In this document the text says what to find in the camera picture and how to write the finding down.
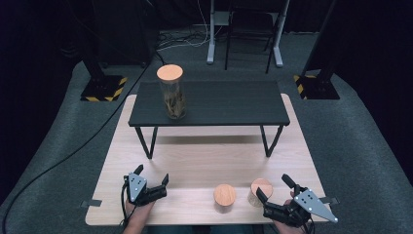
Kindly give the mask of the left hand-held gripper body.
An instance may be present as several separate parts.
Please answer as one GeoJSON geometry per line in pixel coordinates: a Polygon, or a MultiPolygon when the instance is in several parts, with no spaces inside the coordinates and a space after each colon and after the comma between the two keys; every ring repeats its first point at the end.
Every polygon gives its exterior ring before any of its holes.
{"type": "Polygon", "coordinates": [[[166,186],[160,184],[148,188],[147,179],[140,175],[131,173],[126,176],[126,181],[129,202],[135,206],[142,207],[167,196],[166,186]]]}

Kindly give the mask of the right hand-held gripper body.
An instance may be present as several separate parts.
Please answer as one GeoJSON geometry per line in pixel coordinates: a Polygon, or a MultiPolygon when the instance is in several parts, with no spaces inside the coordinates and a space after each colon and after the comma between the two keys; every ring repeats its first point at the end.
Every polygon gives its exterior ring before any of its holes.
{"type": "Polygon", "coordinates": [[[287,205],[281,206],[269,201],[263,205],[264,217],[277,220],[292,227],[303,226],[312,218],[312,215],[334,223],[338,222],[338,218],[320,201],[319,197],[311,189],[294,195],[287,205]]]}

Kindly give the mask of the short jar with pale contents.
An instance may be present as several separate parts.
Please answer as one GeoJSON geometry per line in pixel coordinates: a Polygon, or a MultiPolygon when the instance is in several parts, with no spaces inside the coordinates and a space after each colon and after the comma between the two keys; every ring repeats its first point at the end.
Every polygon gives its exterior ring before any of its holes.
{"type": "Polygon", "coordinates": [[[274,191],[273,185],[268,179],[255,179],[249,187],[249,194],[247,197],[247,200],[250,203],[250,205],[255,208],[259,208],[262,206],[262,203],[260,202],[256,194],[258,188],[262,190],[262,192],[266,195],[267,198],[270,198],[273,195],[274,191]]]}

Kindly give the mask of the short jar with red contents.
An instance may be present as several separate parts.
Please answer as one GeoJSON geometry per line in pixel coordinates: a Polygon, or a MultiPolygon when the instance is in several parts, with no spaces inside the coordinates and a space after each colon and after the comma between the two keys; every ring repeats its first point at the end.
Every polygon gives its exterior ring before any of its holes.
{"type": "Polygon", "coordinates": [[[228,213],[232,210],[236,198],[236,190],[230,184],[219,184],[214,188],[214,207],[221,214],[228,213]]]}

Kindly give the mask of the black desktop shelf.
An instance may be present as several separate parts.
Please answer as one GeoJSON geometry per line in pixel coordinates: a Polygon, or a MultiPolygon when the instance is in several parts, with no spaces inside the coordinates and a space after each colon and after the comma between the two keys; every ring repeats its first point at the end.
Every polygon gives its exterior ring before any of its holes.
{"type": "Polygon", "coordinates": [[[289,124],[275,81],[143,82],[129,120],[147,158],[160,127],[257,126],[271,156],[289,124]]]}

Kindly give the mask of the tall glass jar wooden lid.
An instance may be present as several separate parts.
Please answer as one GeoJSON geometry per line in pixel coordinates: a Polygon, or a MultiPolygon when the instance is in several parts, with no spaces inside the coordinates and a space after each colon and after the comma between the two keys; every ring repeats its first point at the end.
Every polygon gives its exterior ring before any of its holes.
{"type": "Polygon", "coordinates": [[[177,64],[166,64],[157,70],[163,102],[170,119],[181,119],[186,114],[186,98],[180,80],[183,69],[177,64]]]}

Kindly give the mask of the person's left hand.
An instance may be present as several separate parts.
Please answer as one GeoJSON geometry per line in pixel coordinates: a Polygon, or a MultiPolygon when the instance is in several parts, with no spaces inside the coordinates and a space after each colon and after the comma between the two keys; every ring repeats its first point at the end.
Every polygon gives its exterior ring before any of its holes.
{"type": "Polygon", "coordinates": [[[142,207],[135,207],[127,202],[126,213],[129,219],[123,234],[141,234],[154,205],[155,203],[152,202],[142,207]]]}

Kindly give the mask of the person's right hand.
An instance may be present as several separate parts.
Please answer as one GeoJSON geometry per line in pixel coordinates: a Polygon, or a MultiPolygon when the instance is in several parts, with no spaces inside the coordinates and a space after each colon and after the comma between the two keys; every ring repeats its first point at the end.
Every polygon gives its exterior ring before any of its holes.
{"type": "Polygon", "coordinates": [[[292,227],[282,222],[274,220],[273,223],[277,227],[279,234],[306,234],[303,227],[292,227]]]}

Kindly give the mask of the black stand with striped base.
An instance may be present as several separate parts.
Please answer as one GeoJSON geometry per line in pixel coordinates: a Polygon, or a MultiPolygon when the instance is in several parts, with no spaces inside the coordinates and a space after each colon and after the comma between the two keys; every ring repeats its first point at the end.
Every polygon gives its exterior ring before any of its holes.
{"type": "Polygon", "coordinates": [[[309,58],[300,75],[293,79],[302,99],[339,99],[339,95],[331,83],[336,57],[333,52],[324,52],[321,47],[325,44],[323,35],[330,22],[337,0],[332,0],[319,36],[310,52],[309,58]]]}
{"type": "Polygon", "coordinates": [[[91,76],[90,81],[81,93],[84,101],[114,101],[120,96],[127,78],[122,75],[105,75],[94,54],[83,52],[83,62],[91,76]]]}

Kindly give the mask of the white desk leg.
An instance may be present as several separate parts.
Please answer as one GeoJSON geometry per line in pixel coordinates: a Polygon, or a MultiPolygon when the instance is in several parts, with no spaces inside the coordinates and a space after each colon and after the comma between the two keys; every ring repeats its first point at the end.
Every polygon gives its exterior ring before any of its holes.
{"type": "Polygon", "coordinates": [[[276,35],[275,44],[274,44],[274,47],[273,47],[276,67],[283,67],[280,43],[281,43],[284,23],[285,23],[285,20],[286,20],[286,15],[287,15],[287,12],[288,12],[289,3],[290,3],[290,0],[282,0],[282,9],[278,13],[277,19],[276,19],[277,35],[276,35]]]}
{"type": "Polygon", "coordinates": [[[214,63],[215,55],[215,9],[214,9],[214,0],[210,1],[209,8],[209,42],[208,50],[206,55],[206,64],[212,65],[214,63]]]}

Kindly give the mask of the dark cabinet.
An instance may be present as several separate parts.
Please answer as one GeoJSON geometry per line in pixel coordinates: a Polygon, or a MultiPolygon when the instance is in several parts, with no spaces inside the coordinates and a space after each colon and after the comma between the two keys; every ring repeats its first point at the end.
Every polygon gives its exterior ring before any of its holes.
{"type": "Polygon", "coordinates": [[[147,66],[159,35],[154,0],[93,0],[93,4],[98,60],[107,65],[147,66]]]}

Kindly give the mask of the black chair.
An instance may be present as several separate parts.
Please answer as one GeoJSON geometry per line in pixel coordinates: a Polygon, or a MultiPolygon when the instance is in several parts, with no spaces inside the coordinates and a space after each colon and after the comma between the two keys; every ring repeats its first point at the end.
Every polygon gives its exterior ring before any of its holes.
{"type": "Polygon", "coordinates": [[[224,69],[228,68],[233,39],[266,38],[264,50],[269,50],[269,55],[265,73],[269,72],[286,5],[287,0],[230,0],[224,69]]]}

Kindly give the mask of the white power box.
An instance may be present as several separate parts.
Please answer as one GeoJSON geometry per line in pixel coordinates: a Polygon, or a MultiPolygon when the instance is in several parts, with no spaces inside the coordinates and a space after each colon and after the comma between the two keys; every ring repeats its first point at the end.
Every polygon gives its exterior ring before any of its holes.
{"type": "Polygon", "coordinates": [[[228,17],[228,12],[215,11],[211,18],[215,26],[226,26],[228,24],[228,17]]]}

